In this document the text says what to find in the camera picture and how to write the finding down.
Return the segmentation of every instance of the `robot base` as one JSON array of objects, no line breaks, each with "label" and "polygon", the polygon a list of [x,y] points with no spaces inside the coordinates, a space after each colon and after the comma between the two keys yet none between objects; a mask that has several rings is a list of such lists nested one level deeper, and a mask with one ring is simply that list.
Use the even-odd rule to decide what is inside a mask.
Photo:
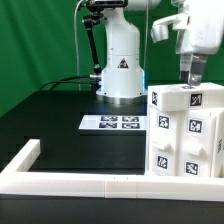
[{"label": "robot base", "polygon": [[113,104],[136,104],[136,103],[142,103],[147,102],[147,91],[143,92],[141,95],[133,98],[120,98],[120,97],[109,97],[107,95],[102,94],[100,90],[96,92],[97,100],[104,101],[107,103],[113,103]]}]

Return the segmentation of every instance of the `block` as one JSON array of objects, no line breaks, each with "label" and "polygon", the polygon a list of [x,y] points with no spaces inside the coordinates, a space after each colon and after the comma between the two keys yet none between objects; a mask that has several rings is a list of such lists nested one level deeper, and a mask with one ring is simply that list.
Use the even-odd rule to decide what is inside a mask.
[{"label": "block", "polygon": [[136,175],[106,175],[105,198],[136,198]]},{"label": "block", "polygon": [[216,113],[216,130],[211,177],[221,177],[224,164],[224,108],[216,109],[214,113]]},{"label": "block", "polygon": [[40,155],[40,140],[31,139],[5,167],[2,173],[26,172]]},{"label": "block", "polygon": [[148,104],[162,112],[224,107],[224,87],[202,83],[189,88],[186,84],[148,87]]},{"label": "block", "polygon": [[0,175],[0,194],[104,197],[105,175],[14,172]]},{"label": "block", "polygon": [[211,177],[217,113],[214,109],[179,112],[177,175]]},{"label": "block", "polygon": [[179,113],[165,113],[149,107],[148,119],[145,172],[163,176],[176,175]]}]

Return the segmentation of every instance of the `warning label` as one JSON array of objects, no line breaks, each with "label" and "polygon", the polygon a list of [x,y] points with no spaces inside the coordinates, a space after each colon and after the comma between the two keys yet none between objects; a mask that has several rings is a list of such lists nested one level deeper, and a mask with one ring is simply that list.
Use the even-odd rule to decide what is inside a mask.
[{"label": "warning label", "polygon": [[121,60],[120,64],[118,65],[118,68],[129,68],[124,58]]}]

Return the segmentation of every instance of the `black cable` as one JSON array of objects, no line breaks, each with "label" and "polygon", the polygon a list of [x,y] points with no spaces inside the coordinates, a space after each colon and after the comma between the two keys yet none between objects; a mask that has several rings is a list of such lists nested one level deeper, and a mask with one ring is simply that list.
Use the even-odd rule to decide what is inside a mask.
[{"label": "black cable", "polygon": [[39,91],[42,91],[46,86],[48,85],[52,85],[52,84],[57,84],[60,85],[62,83],[67,83],[67,84],[91,84],[91,82],[70,82],[70,81],[55,81],[55,82],[48,82],[46,84],[44,84],[40,89]]},{"label": "black cable", "polygon": [[55,82],[55,84],[50,88],[50,90],[54,90],[58,85],[61,84],[60,82],[70,81],[70,80],[74,80],[74,79],[85,79],[85,78],[89,78],[89,75],[71,76],[68,78],[61,79],[60,81]]}]

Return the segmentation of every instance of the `white wooden block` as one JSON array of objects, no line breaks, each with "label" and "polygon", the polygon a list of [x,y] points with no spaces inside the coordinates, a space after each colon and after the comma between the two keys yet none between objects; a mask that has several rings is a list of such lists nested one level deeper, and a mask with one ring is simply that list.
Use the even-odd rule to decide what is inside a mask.
[{"label": "white wooden block", "polygon": [[224,87],[214,83],[191,89],[186,84],[148,87],[148,104],[163,112],[224,107],[223,98]]},{"label": "white wooden block", "polygon": [[211,177],[217,125],[214,109],[182,111],[180,116],[177,175]]},{"label": "white wooden block", "polygon": [[213,113],[216,114],[216,130],[211,177],[220,177],[224,166],[224,108],[216,109]]},{"label": "white wooden block", "polygon": [[137,198],[224,201],[224,178],[137,176]]},{"label": "white wooden block", "polygon": [[40,140],[31,139],[6,166],[2,173],[26,172],[40,155]]},{"label": "white wooden block", "polygon": [[106,198],[136,198],[136,175],[106,175]]},{"label": "white wooden block", "polygon": [[0,194],[104,197],[105,175],[15,172],[0,175]]},{"label": "white wooden block", "polygon": [[148,107],[150,127],[147,129],[146,174],[176,175],[177,142],[180,116],[178,112],[160,112]]}]

